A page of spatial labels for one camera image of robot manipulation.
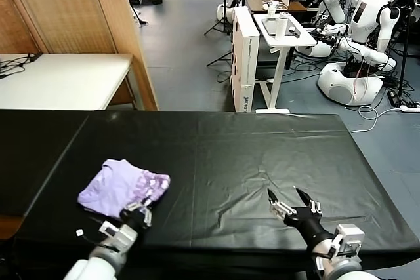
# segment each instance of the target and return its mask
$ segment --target humanoid robot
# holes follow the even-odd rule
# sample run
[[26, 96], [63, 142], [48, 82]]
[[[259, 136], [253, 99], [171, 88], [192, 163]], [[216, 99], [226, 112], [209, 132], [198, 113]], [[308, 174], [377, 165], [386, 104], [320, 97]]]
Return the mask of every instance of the humanoid robot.
[[[328, 26], [336, 33], [337, 50], [350, 52], [355, 63], [330, 63], [321, 71], [318, 86], [330, 99], [347, 105], [369, 105], [382, 87], [382, 80], [376, 76], [380, 71], [388, 72], [396, 62], [385, 54], [392, 30], [400, 17], [400, 9], [392, 6], [394, 0], [352, 0], [356, 7], [351, 25]], [[368, 44], [370, 35], [380, 27], [376, 48]]]
[[[326, 22], [333, 22], [334, 25], [326, 24], [321, 19], [321, 17], [328, 12], [329, 14], [329, 21], [326, 19]], [[346, 15], [344, 10], [340, 6], [340, 2], [338, 0], [322, 0], [320, 3], [318, 12], [316, 14], [315, 20], [320, 22], [320, 25], [315, 25], [315, 29], [311, 31], [311, 34], [317, 38], [319, 34], [322, 35], [333, 35], [335, 30], [337, 30], [337, 24], [343, 23], [346, 21]], [[324, 43], [322, 40], [318, 41], [317, 45], [313, 47], [299, 47], [297, 51], [301, 54], [304, 54], [309, 57], [316, 57], [316, 58], [323, 58], [328, 57], [333, 52], [333, 47]]]

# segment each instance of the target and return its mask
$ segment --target lavender fabric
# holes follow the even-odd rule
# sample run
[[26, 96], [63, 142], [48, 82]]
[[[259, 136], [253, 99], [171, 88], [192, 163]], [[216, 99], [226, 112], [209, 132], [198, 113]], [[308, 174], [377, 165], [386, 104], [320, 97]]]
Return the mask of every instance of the lavender fabric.
[[157, 201], [170, 181], [168, 175], [139, 169], [127, 160], [108, 159], [77, 201], [89, 210], [119, 218], [119, 213], [129, 203], [147, 198]]

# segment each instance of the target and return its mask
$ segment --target power strip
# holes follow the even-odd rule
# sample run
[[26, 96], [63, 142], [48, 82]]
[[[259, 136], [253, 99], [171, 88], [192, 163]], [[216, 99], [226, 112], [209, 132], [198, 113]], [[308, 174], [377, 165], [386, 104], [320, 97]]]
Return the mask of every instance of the power strip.
[[408, 108], [406, 105], [401, 105], [400, 109], [403, 113], [420, 113], [420, 106], [416, 108]]

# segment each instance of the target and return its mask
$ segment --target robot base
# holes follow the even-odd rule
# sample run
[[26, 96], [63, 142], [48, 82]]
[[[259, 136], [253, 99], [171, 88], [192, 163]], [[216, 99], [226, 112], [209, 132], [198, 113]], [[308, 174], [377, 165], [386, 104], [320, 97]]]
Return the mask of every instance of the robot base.
[[321, 71], [318, 86], [329, 99], [347, 106], [370, 105], [382, 87], [378, 77], [346, 78], [341, 72], [345, 62], [327, 64]]

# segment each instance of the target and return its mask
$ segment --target wooden partition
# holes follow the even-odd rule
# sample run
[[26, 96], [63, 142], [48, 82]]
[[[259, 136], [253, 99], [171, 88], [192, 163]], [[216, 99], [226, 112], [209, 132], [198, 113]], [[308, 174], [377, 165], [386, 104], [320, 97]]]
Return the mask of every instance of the wooden partition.
[[[13, 32], [22, 40], [13, 40], [16, 37], [9, 28], [0, 24], [0, 34], [7, 33], [5, 39], [0, 38], [0, 53], [32, 51], [29, 37], [45, 53], [132, 54], [144, 108], [158, 109], [128, 0], [0, 0], [0, 9], [3, 7], [13, 13], [9, 17], [16, 24]], [[17, 49], [19, 44], [11, 41], [26, 46]], [[120, 87], [115, 96], [119, 102], [130, 95], [128, 90], [126, 83]]]
[[0, 0], [0, 52], [3, 54], [38, 52], [13, 0]]

